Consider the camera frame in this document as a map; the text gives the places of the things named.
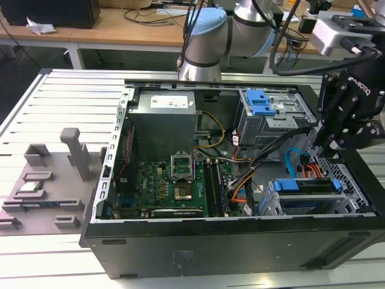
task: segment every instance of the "black cable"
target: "black cable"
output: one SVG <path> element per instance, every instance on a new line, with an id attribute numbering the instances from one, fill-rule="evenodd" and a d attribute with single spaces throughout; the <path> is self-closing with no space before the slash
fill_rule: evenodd
<path id="1" fill-rule="evenodd" d="M 188 16 L 190 14 L 192 6 L 193 6 L 193 0 L 190 0 L 189 6 L 188 6 L 188 9 L 187 9 L 187 13 L 186 13 L 185 24 L 183 26 L 183 40 L 186 39 L 187 27 L 188 27 Z"/>
<path id="2" fill-rule="evenodd" d="M 211 138 L 208 138 L 207 141 L 208 141 L 209 145 L 212 145 Z M 221 152 L 216 147 L 213 147 L 212 149 L 218 154 L 219 157 L 223 157 Z"/>
<path id="3" fill-rule="evenodd" d="M 6 27 L 4 26 L 4 24 L 2 23 L 1 19 L 0 19 L 0 24 L 1 26 L 3 27 L 3 29 L 5 30 L 5 32 L 8 34 L 9 37 L 11 37 L 11 39 L 25 52 L 25 55 L 28 56 L 28 58 L 39 68 L 41 69 L 40 65 L 37 64 L 37 62 L 29 55 L 29 53 L 24 49 L 23 46 L 21 46 L 19 44 L 19 42 L 16 41 L 15 38 L 13 38 L 13 36 L 8 32 L 8 30 L 6 29 Z"/>
<path id="4" fill-rule="evenodd" d="M 305 126 L 303 128 L 294 129 L 282 134 L 279 138 L 272 141 L 270 144 L 266 145 L 259 153 L 253 158 L 250 164 L 247 167 L 247 172 L 242 176 L 236 178 L 232 184 L 233 187 L 237 187 L 245 178 L 250 176 L 255 172 L 256 166 L 258 166 L 264 159 L 266 159 L 272 152 L 281 148 L 285 141 L 298 134 L 307 134 L 312 129 L 311 126 Z"/>
<path id="5" fill-rule="evenodd" d="M 312 74 L 312 73 L 326 72 L 329 70 L 341 69 L 341 68 L 354 66 L 360 63 L 364 63 L 368 60 L 373 60 L 381 55 L 378 50 L 374 48 L 367 48 L 367 50 L 369 50 L 370 52 L 366 54 L 363 54 L 356 58 L 349 58 L 342 61 L 326 64 L 323 66 L 318 66 L 313 68 L 304 68 L 304 69 L 285 69 L 285 68 L 278 67 L 275 64 L 275 57 L 276 57 L 279 44 L 281 43 L 283 36 L 286 36 L 285 31 L 288 28 L 290 20 L 292 19 L 295 11 L 297 10 L 300 2 L 301 0 L 295 0 L 294 5 L 289 13 L 289 16 L 286 19 L 283 28 L 280 30 L 278 37 L 276 38 L 276 42 L 273 46 L 273 49 L 270 53 L 269 65 L 270 65 L 270 68 L 273 70 L 274 74 L 281 75 L 281 76 L 295 76 L 295 75 L 306 75 L 306 74 Z"/>
<path id="6" fill-rule="evenodd" d="M 166 20 L 169 20 L 169 19 L 174 19 L 174 18 L 177 18 L 177 17 L 182 17 L 183 15 L 175 15 L 175 16 L 171 16 L 171 17 L 168 17 L 168 18 L 163 18 L 163 19 L 157 19 L 157 20 L 150 20 L 150 21 L 140 21 L 140 20 L 136 20 L 136 18 L 138 16 L 148 16 L 150 14 L 153 14 L 153 13 L 156 13 L 156 12 L 151 12 L 147 15 L 140 15 L 139 13 L 137 13 L 137 16 L 135 18 L 130 18 L 128 17 L 128 13 L 130 13 L 131 11 L 136 11 L 135 9 L 129 9 L 128 11 L 125 12 L 124 16 L 127 20 L 130 20 L 130 21 L 133 21 L 135 23 L 138 23 L 138 24 L 159 24 L 159 23 L 162 23 L 162 22 L 165 22 Z"/>
<path id="7" fill-rule="evenodd" d="M 190 40 L 190 37 L 191 37 L 191 33 L 193 32 L 193 29 L 195 27 L 195 24 L 197 23 L 198 21 L 198 18 L 199 18 L 199 14 L 200 14 L 200 11 L 202 10 L 202 6 L 203 4 L 205 3 L 204 0 L 201 1 L 200 5 L 199 5 L 199 8 L 198 8 L 198 12 L 197 12 L 197 16 L 194 17 L 194 12 L 195 12 L 195 8 L 194 8 L 194 11 L 191 15 L 191 24 L 189 25 L 189 27 L 187 28 L 187 31 L 188 31 L 188 34 L 186 35 L 186 39 L 183 43 L 183 48 L 182 48 L 182 53 L 181 53 L 181 57 L 182 57 L 182 64 L 183 64 L 183 61 L 185 59 L 185 54 L 186 54 L 186 50 L 187 50 L 187 47 L 188 47 L 188 42 Z"/>
<path id="8" fill-rule="evenodd" d="M 251 0 L 251 1 L 252 1 L 253 5 L 254 5 L 254 8 L 258 11 L 258 13 L 259 13 L 260 16 L 262 17 L 262 19 L 263 19 L 263 20 L 264 20 L 264 21 L 265 21 L 265 22 L 266 22 L 266 23 L 267 23 L 273 30 L 275 30 L 277 33 L 279 33 L 279 32 L 280 32 L 279 28 L 276 27 L 275 24 L 274 24 L 270 19 L 268 19 L 268 18 L 266 17 L 266 15 L 265 15 L 265 13 L 262 11 L 262 9 L 259 8 L 257 1 L 256 1 L 256 0 Z M 286 23 L 286 22 L 287 22 L 287 23 L 290 23 L 290 20 L 291 20 L 291 18 L 290 18 L 290 19 L 287 18 L 287 19 L 285 20 L 285 23 Z M 309 41 L 309 39 L 303 40 L 303 39 L 301 39 L 301 38 L 298 38 L 298 37 L 295 37 L 295 36 L 291 36 L 291 35 L 286 34 L 286 33 L 284 33 L 284 35 L 285 35 L 286 38 L 289 38 L 289 39 L 292 39 L 292 40 L 296 40 L 296 41 L 305 41 L 305 42 L 308 42 L 308 41 Z"/>

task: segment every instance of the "yellow wire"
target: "yellow wire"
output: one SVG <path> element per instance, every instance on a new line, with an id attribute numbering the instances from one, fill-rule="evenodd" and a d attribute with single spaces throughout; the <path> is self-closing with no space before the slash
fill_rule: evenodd
<path id="1" fill-rule="evenodd" d="M 221 127 L 221 130 L 222 130 L 221 139 L 217 143 L 208 144 L 207 146 L 194 146 L 197 149 L 210 149 L 210 148 L 213 148 L 213 147 L 220 145 L 223 142 L 226 131 L 224 130 L 223 125 L 220 123 L 220 121 L 215 116 L 213 116 L 211 113 L 208 113 L 207 111 L 202 111 L 202 113 L 210 116 L 217 124 L 219 124 L 219 126 Z"/>

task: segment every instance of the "black box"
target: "black box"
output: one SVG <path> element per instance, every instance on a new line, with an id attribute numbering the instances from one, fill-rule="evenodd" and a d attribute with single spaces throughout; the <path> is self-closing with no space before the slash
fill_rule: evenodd
<path id="1" fill-rule="evenodd" d="M 90 29 L 100 15 L 98 0 L 0 0 L 10 25 L 26 25 L 26 18 L 54 26 Z"/>

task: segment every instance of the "white paper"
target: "white paper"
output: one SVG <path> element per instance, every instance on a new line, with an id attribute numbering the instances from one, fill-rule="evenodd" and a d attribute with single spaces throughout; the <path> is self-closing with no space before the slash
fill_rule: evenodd
<path id="1" fill-rule="evenodd" d="M 26 27 L 33 33 L 41 35 L 42 33 L 53 33 L 56 32 L 56 29 L 52 24 L 40 24 L 31 21 L 28 17 L 26 18 L 28 24 Z"/>
<path id="2" fill-rule="evenodd" d="M 151 97 L 150 108 L 188 108 L 185 95 L 154 95 Z"/>
<path id="3" fill-rule="evenodd" d="M 283 12 L 283 18 L 282 18 L 282 20 L 283 21 L 285 21 L 287 18 L 288 18 L 288 16 L 289 16 L 289 12 Z M 296 17 L 296 16 L 293 16 L 293 18 L 290 20 L 290 22 L 296 22 L 296 21 L 298 21 L 299 19 L 298 19 L 298 17 Z"/>

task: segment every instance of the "table leg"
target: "table leg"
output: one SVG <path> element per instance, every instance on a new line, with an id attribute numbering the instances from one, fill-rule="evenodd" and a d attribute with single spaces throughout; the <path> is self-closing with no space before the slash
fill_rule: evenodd
<path id="1" fill-rule="evenodd" d="M 72 67 L 74 69 L 84 69 L 83 58 L 80 49 L 77 45 L 71 45 L 68 47 L 68 52 L 70 54 Z"/>

